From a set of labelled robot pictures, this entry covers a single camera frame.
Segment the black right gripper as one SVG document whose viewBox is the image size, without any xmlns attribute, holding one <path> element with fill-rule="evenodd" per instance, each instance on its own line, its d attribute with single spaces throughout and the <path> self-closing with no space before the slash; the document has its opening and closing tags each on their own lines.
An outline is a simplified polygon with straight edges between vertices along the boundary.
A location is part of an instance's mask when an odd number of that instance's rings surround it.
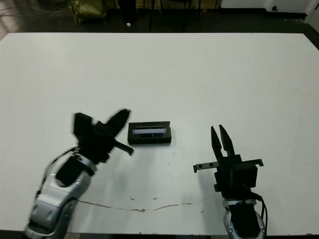
<svg viewBox="0 0 319 239">
<path fill-rule="evenodd" d="M 225 128 L 220 124 L 219 129 L 227 156 L 222 155 L 220 140 L 212 126 L 211 144 L 217 161 L 196 164 L 193 166 L 194 172 L 215 168 L 214 190 L 220 192 L 224 199 L 255 199 L 251 188 L 256 187 L 257 166 L 264 165 L 262 159 L 243 161 L 239 154 L 235 155 L 232 140 Z"/>
</svg>

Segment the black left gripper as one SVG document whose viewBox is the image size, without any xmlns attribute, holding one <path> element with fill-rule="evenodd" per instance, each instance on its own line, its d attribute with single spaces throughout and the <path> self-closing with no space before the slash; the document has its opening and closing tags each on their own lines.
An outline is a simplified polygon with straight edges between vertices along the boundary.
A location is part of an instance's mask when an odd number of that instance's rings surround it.
<svg viewBox="0 0 319 239">
<path fill-rule="evenodd" d="M 105 163 L 113 148 L 118 148 L 128 155 L 134 150 L 116 140 L 116 136 L 126 125 L 131 110 L 121 109 L 107 123 L 76 123 L 76 138 L 78 139 L 79 154 L 95 164 Z"/>
</svg>

